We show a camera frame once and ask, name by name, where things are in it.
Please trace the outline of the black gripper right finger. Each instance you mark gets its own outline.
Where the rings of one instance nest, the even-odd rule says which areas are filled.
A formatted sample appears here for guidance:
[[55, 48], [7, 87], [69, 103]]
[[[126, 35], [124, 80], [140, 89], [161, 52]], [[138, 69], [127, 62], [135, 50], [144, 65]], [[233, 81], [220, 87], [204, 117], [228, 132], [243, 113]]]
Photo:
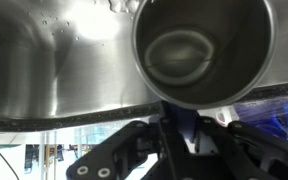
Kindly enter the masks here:
[[236, 180], [288, 180], [288, 141], [241, 121], [227, 127], [201, 116], [197, 128], [215, 145]]

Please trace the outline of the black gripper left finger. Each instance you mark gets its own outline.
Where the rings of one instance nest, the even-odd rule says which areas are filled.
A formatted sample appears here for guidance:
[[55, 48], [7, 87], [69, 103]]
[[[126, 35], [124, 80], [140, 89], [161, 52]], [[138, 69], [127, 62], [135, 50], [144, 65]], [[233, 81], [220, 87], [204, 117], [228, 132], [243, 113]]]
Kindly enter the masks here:
[[171, 180], [164, 135], [167, 120], [154, 123], [132, 121], [118, 130], [66, 170], [67, 180], [125, 180], [150, 154], [157, 162], [141, 180]]

